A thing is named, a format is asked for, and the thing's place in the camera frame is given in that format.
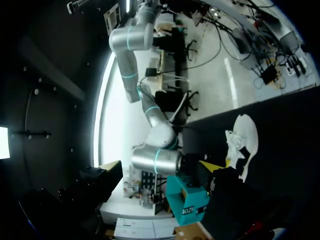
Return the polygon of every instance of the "teal box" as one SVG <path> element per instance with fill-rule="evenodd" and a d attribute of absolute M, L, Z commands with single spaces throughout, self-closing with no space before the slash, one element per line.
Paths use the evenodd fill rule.
<path fill-rule="evenodd" d="M 204 218 L 210 197 L 203 186 L 187 187 L 178 176 L 168 176 L 166 198 L 180 226 L 193 224 Z"/>

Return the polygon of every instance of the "bright light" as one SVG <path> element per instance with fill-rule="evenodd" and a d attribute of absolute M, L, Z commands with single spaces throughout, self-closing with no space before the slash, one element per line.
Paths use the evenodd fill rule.
<path fill-rule="evenodd" d="M 102 112 L 102 107 L 105 99 L 107 83 L 110 77 L 111 68 L 112 68 L 112 65 L 114 64 L 115 58 L 116 58 L 116 55 L 112 52 L 104 71 L 98 103 L 96 105 L 94 132 L 93 132 L 93 166 L 95 168 L 99 166 L 99 133 L 100 133 L 101 112 Z"/>
<path fill-rule="evenodd" d="M 0 159 L 9 159 L 8 128 L 0 126 Z"/>
<path fill-rule="evenodd" d="M 130 0 L 126 0 L 126 13 L 130 12 Z"/>

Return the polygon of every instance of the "black wall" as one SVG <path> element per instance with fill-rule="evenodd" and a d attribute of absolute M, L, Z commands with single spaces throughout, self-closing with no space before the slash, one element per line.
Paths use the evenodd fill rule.
<path fill-rule="evenodd" d="M 118 1 L 90 0 L 73 15 L 68 13 L 68 2 L 8 1 L 1 8 L 0 126 L 8 127 L 10 135 L 24 130 L 29 94 L 37 88 L 39 94 L 29 102 L 27 129 L 52 133 L 48 139 L 9 137 L 11 157 L 0 160 L 0 174 L 8 192 L 17 198 L 41 187 L 57 196 L 58 189 L 75 180 L 79 169 L 93 164 L 95 102 L 110 55 L 103 14 Z M 118 4 L 125 22 L 125 1 Z M 84 92 L 85 101 L 56 85 L 19 52 L 24 37 Z"/>

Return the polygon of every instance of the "desk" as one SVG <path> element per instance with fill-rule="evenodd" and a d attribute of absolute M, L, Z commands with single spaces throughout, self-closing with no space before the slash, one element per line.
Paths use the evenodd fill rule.
<path fill-rule="evenodd" d="M 306 206 L 310 205 L 313 214 L 320 212 L 318 203 L 310 204 L 319 189 L 319 103 L 320 88 L 315 87 L 191 122 L 187 125 L 191 128 L 182 132 L 183 152 L 225 159 L 225 130 L 233 129 L 239 114 L 248 114 L 256 124 L 259 147 L 249 165 L 246 183 L 259 190 L 263 198 L 291 196 L 294 205 L 286 223 L 292 224 Z M 231 240 L 241 227 L 213 199 L 202 224 L 215 240 Z"/>
<path fill-rule="evenodd" d="M 273 82 L 265 85 L 263 83 L 262 78 L 258 79 L 257 74 L 253 71 L 250 71 L 251 81 L 256 88 L 256 96 L 258 101 L 264 101 L 270 98 L 278 97 L 284 94 L 297 92 L 303 89 L 312 88 L 319 84 L 318 76 L 316 74 L 316 68 L 314 67 L 313 60 L 310 56 L 306 56 L 306 54 L 299 48 L 295 55 L 300 58 L 305 59 L 307 68 L 306 73 L 302 74 L 300 77 L 297 77 L 296 74 L 289 76 L 285 66 L 279 66 L 282 76 L 279 78 L 278 85 L 285 86 L 284 89 L 280 89 Z M 278 62 L 281 63 L 284 59 L 284 56 L 278 57 Z M 265 70 L 268 66 L 264 62 L 262 68 Z"/>

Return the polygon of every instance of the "floor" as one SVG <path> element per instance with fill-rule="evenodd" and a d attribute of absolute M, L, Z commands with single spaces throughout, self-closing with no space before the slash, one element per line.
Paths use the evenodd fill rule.
<path fill-rule="evenodd" d="M 260 6 L 271 5 L 268 0 L 256 0 L 255 2 Z M 227 3 L 243 14 L 250 14 L 247 7 L 235 6 L 231 1 Z M 219 22 L 231 29 L 236 27 L 228 18 L 222 14 L 220 16 Z M 180 19 L 187 26 L 186 43 L 191 40 L 197 41 L 192 45 L 192 48 L 197 49 L 198 53 L 191 55 L 191 61 L 187 63 L 188 68 L 198 66 L 211 59 L 220 47 L 219 35 L 215 26 L 211 23 L 200 23 L 195 27 L 190 18 L 181 15 Z M 224 31 L 220 31 L 220 34 L 228 52 L 237 58 L 229 36 Z M 190 112 L 191 116 L 187 120 L 188 122 L 258 101 L 250 71 L 241 66 L 238 60 L 233 59 L 223 47 L 212 61 L 203 66 L 189 69 L 187 75 L 189 89 L 193 92 L 199 91 L 199 95 L 192 100 L 192 104 L 198 108 L 198 111 Z"/>

